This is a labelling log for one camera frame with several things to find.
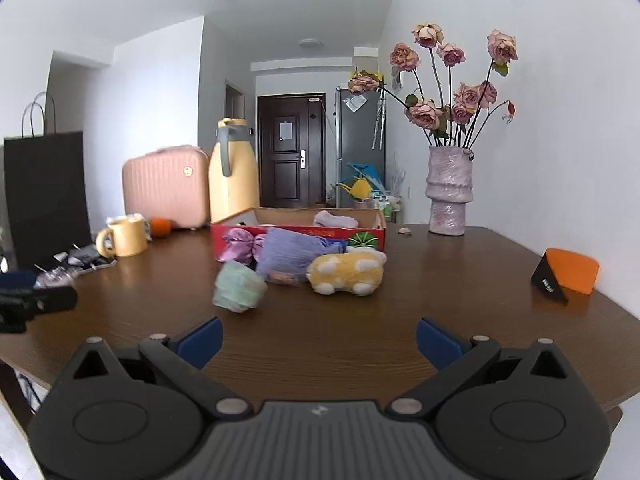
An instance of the wooden table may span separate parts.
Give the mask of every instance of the wooden table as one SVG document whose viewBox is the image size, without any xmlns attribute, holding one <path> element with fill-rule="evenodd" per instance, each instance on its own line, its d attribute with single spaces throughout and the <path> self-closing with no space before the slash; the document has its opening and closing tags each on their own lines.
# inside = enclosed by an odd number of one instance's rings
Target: wooden table
<svg viewBox="0 0 640 480">
<path fill-rule="evenodd" d="M 570 306 L 542 298 L 529 279 L 539 257 L 488 229 L 444 237 L 411 226 L 387 231 L 383 285 L 372 296 L 320 296 L 270 285 L 242 315 L 211 306 L 220 264 L 209 232 L 183 232 L 78 281 L 73 311 L 40 316 L 23 335 L 0 335 L 0 359 L 47 386 L 88 336 L 134 346 L 177 335 L 212 316 L 222 350 L 204 372 L 258 405 L 263 399 L 372 399 L 386 404 L 432 374 L 415 327 L 431 316 L 464 337 L 526 348 L 554 339 L 604 410 L 640 391 L 640 322 L 598 292 Z"/>
</svg>

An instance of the bottle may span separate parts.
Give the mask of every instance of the bottle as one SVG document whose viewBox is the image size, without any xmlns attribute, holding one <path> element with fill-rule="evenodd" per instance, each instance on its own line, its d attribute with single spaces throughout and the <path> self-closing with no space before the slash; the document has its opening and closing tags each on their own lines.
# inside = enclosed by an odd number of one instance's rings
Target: bottle
<svg viewBox="0 0 640 480">
<path fill-rule="evenodd" d="M 218 121 L 209 165 L 211 222 L 260 207 L 258 164 L 244 119 Z"/>
</svg>

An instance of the white floor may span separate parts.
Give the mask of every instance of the white floor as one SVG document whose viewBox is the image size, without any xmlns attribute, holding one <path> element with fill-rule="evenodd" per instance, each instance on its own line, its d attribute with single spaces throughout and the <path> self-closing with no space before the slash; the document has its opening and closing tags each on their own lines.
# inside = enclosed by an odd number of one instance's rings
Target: white floor
<svg viewBox="0 0 640 480">
<path fill-rule="evenodd" d="M 622 404 L 624 416 L 613 432 L 611 447 L 596 480 L 640 478 L 640 395 Z M 0 456 L 20 480 L 42 480 L 22 433 L 0 404 Z"/>
</svg>

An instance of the ceiling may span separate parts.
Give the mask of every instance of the ceiling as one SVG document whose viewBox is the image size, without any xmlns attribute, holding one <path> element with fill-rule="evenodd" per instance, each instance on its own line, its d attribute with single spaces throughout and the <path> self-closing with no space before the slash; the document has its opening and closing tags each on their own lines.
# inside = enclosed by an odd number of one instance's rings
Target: ceiling
<svg viewBox="0 0 640 480">
<path fill-rule="evenodd" d="M 123 43 L 208 14 L 248 61 L 351 56 L 376 46 L 391 0 L 4 0 L 0 27 Z M 323 46 L 304 48 L 303 38 Z"/>
</svg>

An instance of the red cardboard box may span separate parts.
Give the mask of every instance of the red cardboard box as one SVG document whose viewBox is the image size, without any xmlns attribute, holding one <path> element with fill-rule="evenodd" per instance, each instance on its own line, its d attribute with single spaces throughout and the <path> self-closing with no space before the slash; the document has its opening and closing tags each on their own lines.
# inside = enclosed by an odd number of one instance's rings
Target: red cardboard box
<svg viewBox="0 0 640 480">
<path fill-rule="evenodd" d="M 307 235 L 348 240 L 359 232 L 369 232 L 378 239 L 378 250 L 385 249 L 385 217 L 377 209 L 325 209 L 334 216 L 350 216 L 358 221 L 360 227 L 345 229 L 341 227 L 314 227 L 314 216 L 322 209 L 274 209 L 268 207 L 254 207 L 211 225 L 211 238 L 216 258 L 226 248 L 224 235 L 232 227 L 242 227 L 252 235 L 267 232 L 269 227 L 280 227 Z"/>
</svg>

